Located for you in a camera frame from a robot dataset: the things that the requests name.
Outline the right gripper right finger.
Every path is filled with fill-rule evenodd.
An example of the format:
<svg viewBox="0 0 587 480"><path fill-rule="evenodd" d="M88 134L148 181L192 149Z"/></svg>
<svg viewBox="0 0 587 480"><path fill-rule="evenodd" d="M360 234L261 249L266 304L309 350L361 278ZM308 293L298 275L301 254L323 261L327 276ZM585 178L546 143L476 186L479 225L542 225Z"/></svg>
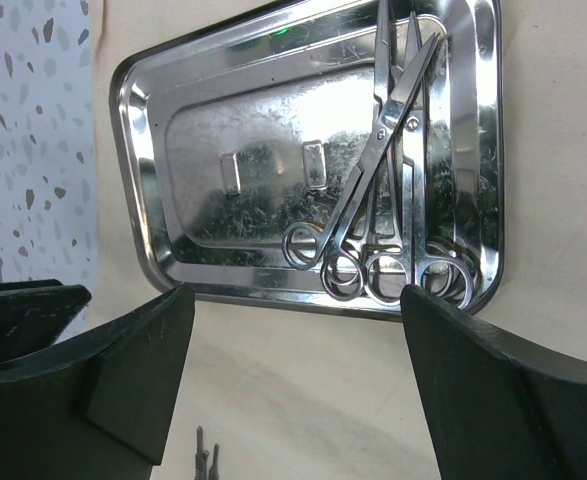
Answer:
<svg viewBox="0 0 587 480"><path fill-rule="evenodd" d="M587 479L587 361L401 295L411 363L444 479Z"/></svg>

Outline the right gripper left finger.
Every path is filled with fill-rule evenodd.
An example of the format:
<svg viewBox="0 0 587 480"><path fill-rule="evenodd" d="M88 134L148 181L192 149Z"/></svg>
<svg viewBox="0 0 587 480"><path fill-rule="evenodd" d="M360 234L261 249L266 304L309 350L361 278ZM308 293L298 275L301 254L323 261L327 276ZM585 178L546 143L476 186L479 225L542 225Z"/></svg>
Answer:
<svg viewBox="0 0 587 480"><path fill-rule="evenodd" d="M161 464L194 323L181 284L0 364L0 479L147 479Z"/></svg>

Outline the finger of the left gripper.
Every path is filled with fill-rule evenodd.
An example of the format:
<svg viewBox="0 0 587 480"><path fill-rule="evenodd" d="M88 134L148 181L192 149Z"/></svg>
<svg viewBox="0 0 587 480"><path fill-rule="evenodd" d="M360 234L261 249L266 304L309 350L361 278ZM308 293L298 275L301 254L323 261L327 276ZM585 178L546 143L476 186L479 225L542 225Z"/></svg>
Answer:
<svg viewBox="0 0 587 480"><path fill-rule="evenodd" d="M90 300L57 279L0 283L0 364L51 346Z"/></svg>

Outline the steel scissors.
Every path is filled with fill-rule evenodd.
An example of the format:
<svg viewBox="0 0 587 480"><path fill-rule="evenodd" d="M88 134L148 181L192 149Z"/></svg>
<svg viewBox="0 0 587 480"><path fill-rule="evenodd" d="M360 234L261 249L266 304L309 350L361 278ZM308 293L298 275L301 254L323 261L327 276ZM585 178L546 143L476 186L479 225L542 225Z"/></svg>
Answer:
<svg viewBox="0 0 587 480"><path fill-rule="evenodd" d="M339 247L355 220L369 185L374 180L379 164L396 131L408 117L426 70L440 43L440 35L432 34L404 67L399 79L392 78L394 66L388 35L380 33L375 44L374 57L374 122L362 154L350 171L346 185L328 220L322 226L309 221L292 223L285 231L282 250L286 261L295 269L309 270L325 256L330 247ZM298 256L291 240L299 231L313 238L312 257Z"/></svg>
<svg viewBox="0 0 587 480"><path fill-rule="evenodd" d="M470 270L446 245L427 239L424 96L425 85L420 83L404 123L401 144L390 145L386 156L393 228L388 237L374 230L380 181L374 180L369 190L364 236L367 244L362 253L364 289L382 305L399 305L398 297L382 293L381 267L395 263L407 285L424 287L439 297L459 297L459 305L465 307L474 287Z"/></svg>
<svg viewBox="0 0 587 480"><path fill-rule="evenodd" d="M338 301L350 301L366 293L383 305L396 305L398 298L385 297L375 285L375 264L388 258L396 262L405 275L409 267L404 259L405 247L397 220L395 133L398 124L382 123L392 78L394 14L390 3L378 5L374 51L374 123L360 159L349 175L347 185L325 227L327 234L320 276L324 290ZM386 164L392 235L381 237L375 232L379 166Z"/></svg>

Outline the beige cloth wrap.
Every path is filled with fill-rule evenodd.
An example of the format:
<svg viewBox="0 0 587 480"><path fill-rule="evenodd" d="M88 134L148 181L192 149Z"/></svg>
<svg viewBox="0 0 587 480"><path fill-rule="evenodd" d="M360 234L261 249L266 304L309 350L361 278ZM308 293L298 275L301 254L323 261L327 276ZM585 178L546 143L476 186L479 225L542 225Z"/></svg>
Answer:
<svg viewBox="0 0 587 480"><path fill-rule="evenodd" d="M130 55L252 8L249 1L89 5L97 326L157 294L137 258L109 112ZM501 5L506 249L480 317L587 361L587 1ZM435 479L399 323L198 302L156 479L190 479L196 441L224 479Z"/></svg>

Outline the steel instrument tray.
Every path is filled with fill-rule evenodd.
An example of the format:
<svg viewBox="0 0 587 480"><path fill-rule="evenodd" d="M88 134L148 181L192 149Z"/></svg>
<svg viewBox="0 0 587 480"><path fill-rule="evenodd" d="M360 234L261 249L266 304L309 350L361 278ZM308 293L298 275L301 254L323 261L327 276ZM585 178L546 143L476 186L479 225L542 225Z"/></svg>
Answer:
<svg viewBox="0 0 587 480"><path fill-rule="evenodd" d="M395 317L338 301L319 265L289 266L297 221L323 225L374 120L381 1L283 1L143 50L114 71L109 106L141 267L160 290L210 301ZM504 267L502 22L496 1L387 1L391 64L440 35L425 79L427 239L473 277L478 311ZM375 232L392 234L386 164Z"/></svg>

